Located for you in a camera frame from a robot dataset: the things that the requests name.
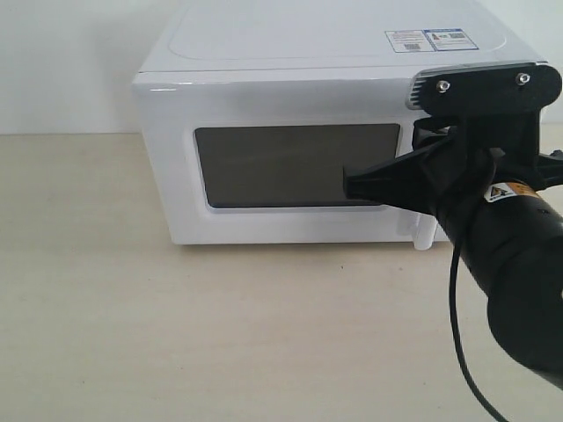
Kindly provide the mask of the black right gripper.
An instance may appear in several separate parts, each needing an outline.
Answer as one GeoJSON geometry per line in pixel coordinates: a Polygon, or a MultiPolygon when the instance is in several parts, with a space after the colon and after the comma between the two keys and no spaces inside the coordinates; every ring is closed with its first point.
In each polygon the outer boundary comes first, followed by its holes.
{"type": "Polygon", "coordinates": [[[562,150],[539,150],[538,116],[430,117],[413,126],[413,152],[365,170],[344,167],[350,200],[415,207],[443,221],[469,208],[495,182],[533,191],[562,184],[562,150]]]}

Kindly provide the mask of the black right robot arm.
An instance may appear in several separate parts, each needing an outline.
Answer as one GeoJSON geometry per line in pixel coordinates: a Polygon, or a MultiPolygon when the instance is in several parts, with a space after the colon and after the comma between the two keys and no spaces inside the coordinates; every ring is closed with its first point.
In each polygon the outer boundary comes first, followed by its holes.
{"type": "Polygon", "coordinates": [[[562,383],[562,217],[541,196],[561,155],[539,152],[535,114],[427,118],[410,153],[343,173],[346,196],[432,215],[487,297],[500,347],[562,383]]]}

